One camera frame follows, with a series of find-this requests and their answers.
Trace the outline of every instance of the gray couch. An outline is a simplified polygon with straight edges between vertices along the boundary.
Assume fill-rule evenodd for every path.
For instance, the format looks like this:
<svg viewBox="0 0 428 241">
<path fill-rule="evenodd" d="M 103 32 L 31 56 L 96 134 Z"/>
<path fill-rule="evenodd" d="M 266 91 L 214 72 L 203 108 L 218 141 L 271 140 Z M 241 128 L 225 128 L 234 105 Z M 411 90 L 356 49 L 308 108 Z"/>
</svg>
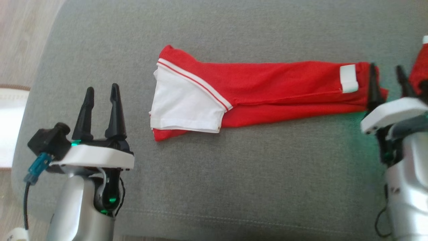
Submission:
<svg viewBox="0 0 428 241">
<path fill-rule="evenodd" d="M 58 13 L 30 92 L 12 169 L 22 196 L 39 128 L 74 127 L 95 88 L 92 133 L 103 137 L 110 86 L 121 87 L 135 169 L 116 234 L 192 240 L 373 240 L 384 206 L 383 167 L 362 113 L 219 134 L 153 140 L 153 71 L 171 44 L 201 61 L 374 61 L 390 97 L 427 33 L 422 0 L 69 0 Z M 30 213 L 49 220 L 67 177 L 43 174 Z M 388 231 L 386 221 L 381 223 Z"/>
</svg>

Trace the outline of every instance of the green led light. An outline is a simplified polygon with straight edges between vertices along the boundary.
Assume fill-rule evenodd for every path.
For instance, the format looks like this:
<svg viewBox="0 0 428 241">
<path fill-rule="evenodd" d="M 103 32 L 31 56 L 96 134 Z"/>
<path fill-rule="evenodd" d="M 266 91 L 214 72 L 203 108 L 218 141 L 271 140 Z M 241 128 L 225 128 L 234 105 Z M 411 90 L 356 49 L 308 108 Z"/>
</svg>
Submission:
<svg viewBox="0 0 428 241">
<path fill-rule="evenodd" d="M 74 142 L 71 143 L 71 146 L 77 146 L 82 142 L 82 140 L 76 140 Z"/>
<path fill-rule="evenodd" d="M 392 155 L 392 153 L 387 152 L 383 155 L 384 159 L 386 160 L 392 160 L 394 158 L 394 156 Z"/>
</svg>

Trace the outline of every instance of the black cable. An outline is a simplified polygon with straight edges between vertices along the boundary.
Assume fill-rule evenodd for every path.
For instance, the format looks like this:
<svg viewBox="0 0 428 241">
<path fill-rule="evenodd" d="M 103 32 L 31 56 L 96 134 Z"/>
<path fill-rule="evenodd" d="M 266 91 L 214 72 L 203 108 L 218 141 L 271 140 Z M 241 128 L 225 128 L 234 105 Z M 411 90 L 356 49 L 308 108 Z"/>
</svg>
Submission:
<svg viewBox="0 0 428 241">
<path fill-rule="evenodd" d="M 116 213 L 114 214 L 114 216 L 117 216 L 117 214 L 119 213 L 120 208 L 123 205 L 123 200 L 125 199 L 125 185 L 123 184 L 123 180 L 122 178 L 119 178 L 120 180 L 120 184 L 122 185 L 122 200 L 120 201 L 119 207 L 116 210 Z"/>
<path fill-rule="evenodd" d="M 30 190 L 30 182 L 27 182 L 24 190 L 24 228 L 28 230 L 28 213 L 27 213 L 27 201 L 28 201 L 28 191 Z"/>
<path fill-rule="evenodd" d="M 382 234 L 382 233 L 380 233 L 379 229 L 377 228 L 377 224 L 379 223 L 379 218 L 380 218 L 380 216 L 382 215 L 382 213 L 384 213 L 385 211 L 386 211 L 386 205 L 385 205 L 385 207 L 384 207 L 384 208 L 382 208 L 382 210 L 377 214 L 377 216 L 376 216 L 376 221 L 374 222 L 374 225 L 375 225 L 374 229 L 375 229 L 375 231 L 376 231 L 376 234 L 377 234 L 379 237 L 381 237 L 381 238 L 387 238 L 387 237 L 389 237 L 389 236 L 391 235 L 391 233 L 388 233 L 388 234 Z"/>
</svg>

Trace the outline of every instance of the white stripe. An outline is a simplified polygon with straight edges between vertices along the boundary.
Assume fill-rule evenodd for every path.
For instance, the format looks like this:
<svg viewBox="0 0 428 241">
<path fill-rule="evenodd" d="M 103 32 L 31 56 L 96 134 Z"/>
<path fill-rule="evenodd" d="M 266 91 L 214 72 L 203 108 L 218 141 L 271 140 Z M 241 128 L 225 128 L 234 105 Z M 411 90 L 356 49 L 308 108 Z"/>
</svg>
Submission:
<svg viewBox="0 0 428 241">
<path fill-rule="evenodd" d="M 340 67 L 340 84 L 342 85 L 342 93 L 351 93 L 358 90 L 355 64 Z"/>
<path fill-rule="evenodd" d="M 162 58 L 160 58 L 159 60 L 158 60 L 158 62 L 159 63 L 163 63 L 163 64 L 165 64 L 165 65 L 167 65 L 168 67 L 170 67 L 171 69 L 173 69 L 173 70 L 175 70 L 175 71 L 177 71 L 177 72 L 179 72 L 179 73 L 181 73 L 181 74 L 183 74 L 183 75 L 185 75 L 185 76 L 189 76 L 190 78 L 192 78 L 193 80 L 195 80 L 195 81 L 197 81 L 199 84 L 201 84 L 201 85 L 203 85 L 205 88 L 207 88 L 209 91 L 207 91 L 206 89 L 204 89 L 204 88 L 202 88 L 201 86 L 199 86 L 197 83 L 194 83 L 194 81 L 193 80 L 191 80 L 191 79 L 189 79 L 189 78 L 186 78 L 185 76 L 182 76 L 182 75 L 179 75 L 181 78 L 184 78 L 184 79 L 186 79 L 187 81 L 189 81 L 189 82 L 191 82 L 191 83 L 193 83 L 194 85 L 196 85 L 196 86 L 198 86 L 201 90 L 203 90 L 204 92 L 206 92 L 208 95 L 214 95 L 219 101 L 220 101 L 220 105 L 221 106 L 223 106 L 223 105 L 225 105 L 226 107 L 227 107 L 227 109 L 228 110 L 230 110 L 230 109 L 232 109 L 232 105 L 229 103 L 229 101 L 227 101 L 223 96 L 221 96 L 218 92 L 217 92 L 217 90 L 215 90 L 209 83 L 207 83 L 205 80 L 203 80 L 203 79 L 201 79 L 200 77 L 198 77 L 198 76 L 196 76 L 196 75 L 194 75 L 194 74 L 192 74 L 192 73 L 190 73 L 190 72 L 188 72 L 188 71 L 186 71 L 186 70 L 184 70 L 184 69 L 182 69 L 182 68 L 180 68 L 180 67 L 178 67 L 178 66 L 176 66 L 175 64 L 173 64 L 173 63 L 171 63 L 171 62 L 169 62 L 169 61 L 167 61 L 167 60 L 165 60 L 165 59 L 162 59 Z M 162 66 L 161 64 L 158 64 L 158 66 L 159 67 L 162 67 L 162 68 L 164 68 L 164 69 L 168 69 L 168 68 L 165 68 L 164 66 Z"/>
</svg>

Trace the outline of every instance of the red fabric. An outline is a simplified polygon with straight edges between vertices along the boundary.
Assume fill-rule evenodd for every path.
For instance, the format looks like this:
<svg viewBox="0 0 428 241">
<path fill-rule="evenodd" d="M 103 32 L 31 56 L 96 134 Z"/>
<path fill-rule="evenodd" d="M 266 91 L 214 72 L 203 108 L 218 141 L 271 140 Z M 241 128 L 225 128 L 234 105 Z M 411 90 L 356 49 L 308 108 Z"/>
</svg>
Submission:
<svg viewBox="0 0 428 241">
<path fill-rule="evenodd" d="M 222 127 L 273 123 L 325 114 L 364 111 L 367 102 L 367 62 L 328 63 L 202 63 L 188 53 L 166 46 L 159 58 L 195 74 L 227 99 L 233 109 Z M 359 88 L 343 93 L 339 70 L 355 64 Z M 179 136 L 184 130 L 153 130 L 156 141 Z"/>
<path fill-rule="evenodd" d="M 419 83 L 423 80 L 428 80 L 428 43 L 422 46 L 409 76 L 409 81 L 418 95 L 421 93 Z"/>
</svg>

